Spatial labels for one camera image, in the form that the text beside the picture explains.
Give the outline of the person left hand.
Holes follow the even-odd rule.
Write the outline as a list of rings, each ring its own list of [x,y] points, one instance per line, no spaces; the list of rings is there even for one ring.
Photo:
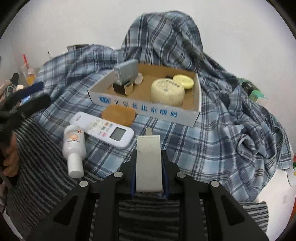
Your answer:
[[[13,133],[10,139],[10,144],[2,148],[4,154],[4,175],[14,177],[19,170],[19,151],[16,141],[16,134]]]

